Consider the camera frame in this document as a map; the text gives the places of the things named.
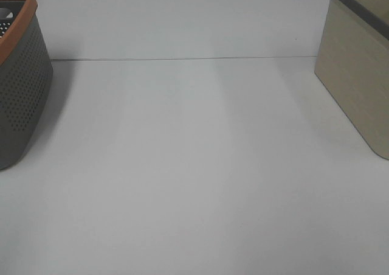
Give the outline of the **beige bin grey rim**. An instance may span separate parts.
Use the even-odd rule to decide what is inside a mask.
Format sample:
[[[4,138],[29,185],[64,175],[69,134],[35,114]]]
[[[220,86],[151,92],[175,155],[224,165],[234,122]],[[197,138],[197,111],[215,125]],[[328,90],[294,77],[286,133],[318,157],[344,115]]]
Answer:
[[[388,0],[329,0],[314,73],[388,159]]]

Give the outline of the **grey perforated basket orange rim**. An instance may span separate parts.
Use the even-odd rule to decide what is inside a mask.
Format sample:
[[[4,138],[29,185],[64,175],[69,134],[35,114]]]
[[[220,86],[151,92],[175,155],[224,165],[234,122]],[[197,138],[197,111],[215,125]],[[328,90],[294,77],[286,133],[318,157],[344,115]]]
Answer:
[[[53,67],[36,17],[36,0],[1,0],[1,169],[16,164],[38,125]]]

